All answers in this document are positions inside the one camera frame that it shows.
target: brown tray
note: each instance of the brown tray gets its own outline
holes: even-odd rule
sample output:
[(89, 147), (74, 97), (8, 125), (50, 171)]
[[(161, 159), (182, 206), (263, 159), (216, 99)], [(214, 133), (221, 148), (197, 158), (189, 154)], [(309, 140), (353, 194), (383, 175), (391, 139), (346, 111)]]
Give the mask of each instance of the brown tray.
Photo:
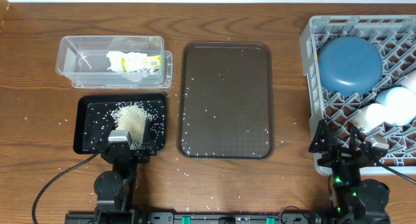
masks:
[(263, 159), (274, 149), (272, 63), (260, 43), (184, 50), (177, 147), (194, 158)]

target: label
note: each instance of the label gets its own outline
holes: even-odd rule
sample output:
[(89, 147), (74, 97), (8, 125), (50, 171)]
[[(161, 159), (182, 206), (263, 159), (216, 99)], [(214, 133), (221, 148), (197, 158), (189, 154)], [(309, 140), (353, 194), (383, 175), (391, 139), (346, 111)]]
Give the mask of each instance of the label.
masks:
[(122, 58), (122, 67), (123, 67), (124, 73), (127, 73), (127, 69), (125, 68), (125, 58)]
[(146, 69), (157, 69), (161, 68), (161, 56), (148, 56), (146, 57)]

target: blue bowl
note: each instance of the blue bowl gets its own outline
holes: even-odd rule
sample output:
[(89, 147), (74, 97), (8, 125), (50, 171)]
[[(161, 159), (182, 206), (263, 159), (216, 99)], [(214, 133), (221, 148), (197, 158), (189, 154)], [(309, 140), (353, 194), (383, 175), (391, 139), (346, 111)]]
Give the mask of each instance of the blue bowl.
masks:
[(372, 90), (382, 77), (382, 58), (368, 41), (352, 36), (328, 43), (318, 54), (320, 83), (331, 93), (350, 96)]

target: clear plastic container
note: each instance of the clear plastic container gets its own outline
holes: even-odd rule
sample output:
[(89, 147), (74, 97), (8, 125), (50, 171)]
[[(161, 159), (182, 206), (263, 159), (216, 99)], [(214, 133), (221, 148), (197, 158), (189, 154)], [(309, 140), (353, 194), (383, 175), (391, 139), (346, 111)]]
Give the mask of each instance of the clear plastic container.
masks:
[[(160, 68), (117, 73), (109, 69), (109, 51), (160, 55)], [(60, 42), (56, 71), (69, 78), (75, 88), (169, 88), (172, 59), (172, 53), (164, 51), (160, 36), (65, 36)]]

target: black tray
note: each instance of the black tray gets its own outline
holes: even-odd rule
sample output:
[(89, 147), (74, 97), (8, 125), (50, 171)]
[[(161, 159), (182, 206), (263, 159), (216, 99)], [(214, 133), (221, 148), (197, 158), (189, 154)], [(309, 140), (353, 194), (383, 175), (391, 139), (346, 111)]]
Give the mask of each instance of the black tray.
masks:
[(135, 102), (143, 102), (143, 108), (149, 114), (157, 114), (157, 118), (149, 122), (150, 137), (157, 150), (162, 149), (166, 138), (166, 98), (163, 94), (156, 93), (82, 97), (78, 102), (73, 150), (78, 154), (95, 153), (96, 142), (114, 125), (110, 111), (116, 110), (118, 103)]
[(270, 156), (274, 149), (272, 92), (267, 46), (189, 44), (183, 59), (179, 152), (193, 158)]

